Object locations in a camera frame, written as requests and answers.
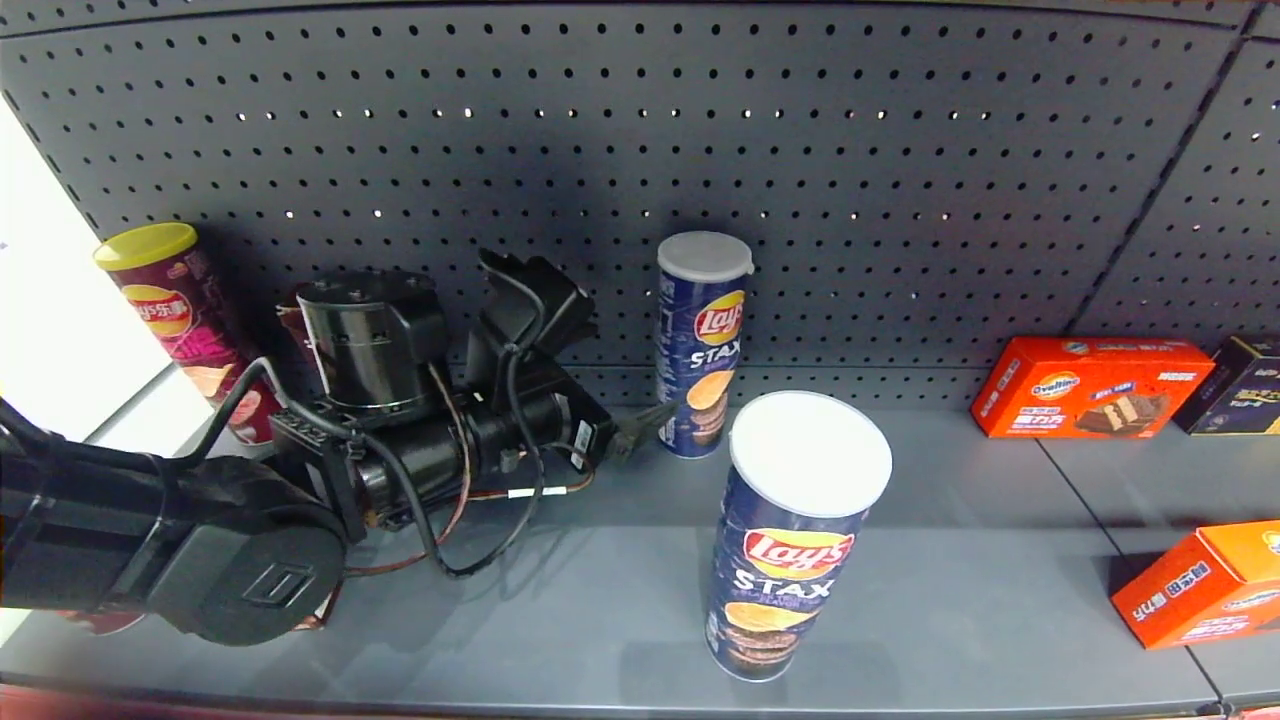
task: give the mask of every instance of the dark blue box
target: dark blue box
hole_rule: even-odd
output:
[[[1231,336],[1174,421],[1193,436],[1280,436],[1280,334]]]

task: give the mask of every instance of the snack box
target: snack box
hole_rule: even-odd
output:
[[[1151,650],[1280,630],[1280,520],[1199,528],[1111,603]]]
[[[988,437],[1148,438],[1212,369],[1181,340],[1015,337],[970,411]]]
[[[1174,421],[1193,436],[1280,436],[1280,334],[1233,336]]]

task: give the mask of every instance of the ovaltine box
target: ovaltine box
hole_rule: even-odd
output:
[[[1201,528],[1111,602],[1147,648],[1280,630],[1280,520]]]
[[[1015,337],[970,410],[989,437],[1148,438],[1212,369],[1181,340]]]

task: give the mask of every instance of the white plastic lid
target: white plastic lid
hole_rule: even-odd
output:
[[[682,232],[658,246],[658,265],[695,283],[722,283],[750,274],[751,249],[741,240],[718,232]]]
[[[782,391],[746,404],[730,430],[733,466],[755,492],[809,518],[846,518],[879,500],[893,470],[884,434],[826,395]]]

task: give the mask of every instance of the purple chip can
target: purple chip can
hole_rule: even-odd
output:
[[[728,443],[707,643],[730,675],[762,683],[817,621],[893,459],[867,415],[803,391],[749,402]]]
[[[686,232],[658,246],[658,401],[680,401],[658,437],[680,457],[703,457],[728,416],[751,249],[727,234]]]

